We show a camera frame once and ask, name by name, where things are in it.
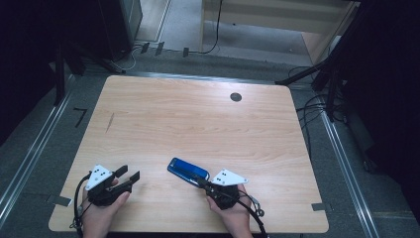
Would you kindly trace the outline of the person's left hand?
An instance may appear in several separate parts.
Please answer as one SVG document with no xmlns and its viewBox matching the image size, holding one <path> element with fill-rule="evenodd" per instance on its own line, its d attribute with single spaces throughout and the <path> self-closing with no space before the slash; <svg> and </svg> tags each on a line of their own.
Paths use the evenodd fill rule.
<svg viewBox="0 0 420 238">
<path fill-rule="evenodd" d="M 130 193 L 125 191 L 108 206 L 96 206 L 88 201 L 87 192 L 83 192 L 82 233 L 83 238 L 106 238 L 118 211 L 126 204 Z"/>
</svg>

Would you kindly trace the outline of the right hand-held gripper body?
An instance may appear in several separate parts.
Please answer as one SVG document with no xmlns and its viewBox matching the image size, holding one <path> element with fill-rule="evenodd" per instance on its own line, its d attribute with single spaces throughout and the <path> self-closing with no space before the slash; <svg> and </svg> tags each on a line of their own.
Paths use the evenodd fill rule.
<svg viewBox="0 0 420 238">
<path fill-rule="evenodd" d="M 227 169 L 222 169 L 210 181 L 205 182 L 206 194 L 222 209 L 233 207 L 239 200 L 239 184 L 249 180 Z"/>
</svg>

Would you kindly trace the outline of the dark cabinet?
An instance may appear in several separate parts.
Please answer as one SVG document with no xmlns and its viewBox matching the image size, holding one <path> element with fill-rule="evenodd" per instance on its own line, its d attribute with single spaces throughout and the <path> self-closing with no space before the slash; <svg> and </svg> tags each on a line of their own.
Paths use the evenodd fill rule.
<svg viewBox="0 0 420 238">
<path fill-rule="evenodd" d="M 143 11 L 140 0 L 98 0 L 110 60 L 127 55 L 134 45 Z"/>
</svg>

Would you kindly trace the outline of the grey tape piece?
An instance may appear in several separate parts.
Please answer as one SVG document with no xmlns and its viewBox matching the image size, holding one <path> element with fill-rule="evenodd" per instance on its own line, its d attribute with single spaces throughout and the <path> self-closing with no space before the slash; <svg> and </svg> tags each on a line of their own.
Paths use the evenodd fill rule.
<svg viewBox="0 0 420 238">
<path fill-rule="evenodd" d="M 53 195 L 50 194 L 47 199 L 46 202 L 55 204 L 55 205 L 60 205 L 60 206 L 64 206 L 64 207 L 69 207 L 72 203 L 72 199 L 68 198 L 68 197 L 63 197 L 60 195 Z"/>
<path fill-rule="evenodd" d="M 333 210 L 332 206 L 330 203 L 324 203 L 324 202 L 320 202 L 320 203 L 312 203 L 311 204 L 312 209 L 314 211 L 326 211 L 326 212 L 331 212 Z"/>
</svg>

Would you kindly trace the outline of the person's right hand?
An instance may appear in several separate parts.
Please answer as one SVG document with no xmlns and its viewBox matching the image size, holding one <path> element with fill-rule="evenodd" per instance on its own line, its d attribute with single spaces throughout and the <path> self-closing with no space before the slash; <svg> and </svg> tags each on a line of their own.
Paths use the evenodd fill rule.
<svg viewBox="0 0 420 238">
<path fill-rule="evenodd" d="M 254 238 L 250 228 L 250 213 L 248 207 L 251 201 L 246 196 L 241 196 L 240 201 L 233 207 L 222 210 L 212 197 L 206 197 L 209 208 L 219 215 L 227 231 L 233 238 Z"/>
</svg>

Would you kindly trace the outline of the black stand with legs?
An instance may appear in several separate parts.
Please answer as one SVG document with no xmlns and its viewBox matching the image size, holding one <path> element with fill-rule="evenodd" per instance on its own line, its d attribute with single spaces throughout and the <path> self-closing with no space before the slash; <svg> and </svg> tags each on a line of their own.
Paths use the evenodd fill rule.
<svg viewBox="0 0 420 238">
<path fill-rule="evenodd" d="M 315 79 L 313 80 L 311 87 L 315 91 L 322 90 L 326 85 L 329 85 L 326 108 L 327 118 L 334 121 L 334 99 L 337 94 L 338 75 L 340 72 L 340 62 L 344 58 L 345 51 L 351 44 L 351 37 L 354 31 L 359 27 L 361 22 L 360 15 L 358 13 L 359 2 L 356 1 L 351 4 L 350 12 L 347 13 L 343 19 L 344 22 L 348 21 L 352 15 L 354 18 L 349 23 L 347 29 L 344 31 L 341 39 L 337 42 L 335 47 L 328 53 L 325 59 L 314 64 L 313 66 L 294 74 L 283 80 L 277 80 L 275 85 L 288 86 L 305 76 L 311 75 L 317 72 Z"/>
</svg>

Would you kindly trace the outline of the blue stapler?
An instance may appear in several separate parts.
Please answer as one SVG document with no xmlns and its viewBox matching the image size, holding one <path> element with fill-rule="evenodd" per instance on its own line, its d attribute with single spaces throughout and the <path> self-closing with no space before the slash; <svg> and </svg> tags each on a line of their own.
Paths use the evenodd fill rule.
<svg viewBox="0 0 420 238">
<path fill-rule="evenodd" d="M 180 179 L 183 179 L 184 181 L 196 187 L 199 187 L 197 183 L 198 179 L 208 180 L 210 177 L 209 173 L 206 170 L 179 158 L 173 158 L 169 162 L 167 170 L 175 176 L 179 177 Z"/>
</svg>

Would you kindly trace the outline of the light wooden furniture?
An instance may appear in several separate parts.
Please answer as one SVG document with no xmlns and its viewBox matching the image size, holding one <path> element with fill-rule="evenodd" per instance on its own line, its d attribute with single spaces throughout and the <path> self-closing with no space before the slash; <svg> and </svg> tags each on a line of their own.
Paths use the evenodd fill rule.
<svg viewBox="0 0 420 238">
<path fill-rule="evenodd" d="M 204 22 L 217 21 L 219 7 L 223 23 L 291 30 L 302 33 L 316 64 L 327 54 L 337 36 L 342 36 L 359 7 L 356 0 L 201 0 L 201 33 Z"/>
</svg>

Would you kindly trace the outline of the metal floor rail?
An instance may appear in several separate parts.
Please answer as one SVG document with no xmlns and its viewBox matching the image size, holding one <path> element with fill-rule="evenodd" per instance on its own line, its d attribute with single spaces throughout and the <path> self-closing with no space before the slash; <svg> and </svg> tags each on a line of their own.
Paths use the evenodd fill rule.
<svg viewBox="0 0 420 238">
<path fill-rule="evenodd" d="M 55 91 L 48 93 L 0 146 L 0 228 L 13 210 L 45 146 L 65 111 L 78 78 L 64 82 L 65 94 L 54 106 Z"/>
<path fill-rule="evenodd" d="M 322 113 L 322 120 L 365 236 L 366 238 L 380 238 L 368 203 L 349 162 L 335 123 L 330 121 L 326 112 Z"/>
</svg>

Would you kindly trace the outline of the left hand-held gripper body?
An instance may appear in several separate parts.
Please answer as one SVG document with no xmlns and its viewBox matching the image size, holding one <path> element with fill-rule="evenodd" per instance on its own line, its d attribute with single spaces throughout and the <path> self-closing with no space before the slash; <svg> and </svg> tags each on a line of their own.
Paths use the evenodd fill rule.
<svg viewBox="0 0 420 238">
<path fill-rule="evenodd" d="M 101 165 L 95 165 L 91 171 L 88 183 L 85 187 L 87 197 L 96 206 L 108 206 L 112 204 L 111 192 L 108 190 L 112 186 L 115 174 Z"/>
</svg>

